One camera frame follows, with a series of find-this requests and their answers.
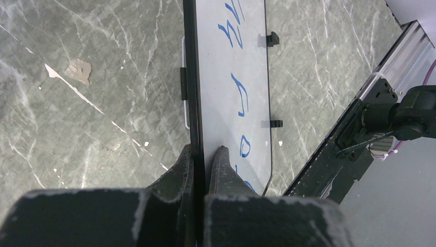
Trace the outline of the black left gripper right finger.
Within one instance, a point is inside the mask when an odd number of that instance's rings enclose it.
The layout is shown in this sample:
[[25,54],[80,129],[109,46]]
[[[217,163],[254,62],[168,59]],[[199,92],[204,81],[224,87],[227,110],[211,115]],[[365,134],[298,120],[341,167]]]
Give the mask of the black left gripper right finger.
[[262,197],[233,170],[227,147],[214,156],[204,204],[204,246],[352,246],[331,200]]

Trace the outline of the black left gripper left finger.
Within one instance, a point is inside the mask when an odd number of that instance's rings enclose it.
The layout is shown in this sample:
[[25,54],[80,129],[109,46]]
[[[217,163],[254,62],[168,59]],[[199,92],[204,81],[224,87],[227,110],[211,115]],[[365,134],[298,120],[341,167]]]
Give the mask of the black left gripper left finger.
[[1,246],[193,246],[193,160],[146,188],[33,190],[1,225]]

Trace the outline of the white whiteboard black frame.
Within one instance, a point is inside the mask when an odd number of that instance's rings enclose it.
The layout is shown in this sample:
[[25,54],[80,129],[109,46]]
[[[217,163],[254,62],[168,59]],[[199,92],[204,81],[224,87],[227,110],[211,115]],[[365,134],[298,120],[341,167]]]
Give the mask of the white whiteboard black frame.
[[266,2],[183,1],[183,13],[195,237],[202,245],[220,147],[249,191],[263,196],[271,182]]

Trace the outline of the torn brown tape patch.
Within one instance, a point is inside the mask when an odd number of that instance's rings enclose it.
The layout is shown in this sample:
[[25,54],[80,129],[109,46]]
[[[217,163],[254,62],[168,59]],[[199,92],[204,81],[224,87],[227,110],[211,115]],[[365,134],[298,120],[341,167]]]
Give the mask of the torn brown tape patch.
[[90,85],[89,77],[92,72],[90,63],[75,59],[70,62],[64,75],[70,79],[77,80],[85,85]]

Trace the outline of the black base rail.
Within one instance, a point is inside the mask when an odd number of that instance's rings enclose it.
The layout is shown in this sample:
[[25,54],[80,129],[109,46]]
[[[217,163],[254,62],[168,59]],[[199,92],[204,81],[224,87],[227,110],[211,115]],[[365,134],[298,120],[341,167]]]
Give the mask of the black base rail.
[[430,53],[434,45],[418,21],[403,26],[403,33],[374,72],[357,92],[327,137],[285,191],[286,196],[328,198],[340,203],[354,182],[360,180],[374,161],[374,147],[369,144],[355,150],[353,156],[338,158],[339,136],[352,118],[367,104],[400,103],[415,86],[431,85],[435,74],[432,64],[424,79],[414,79],[412,70],[418,60]]

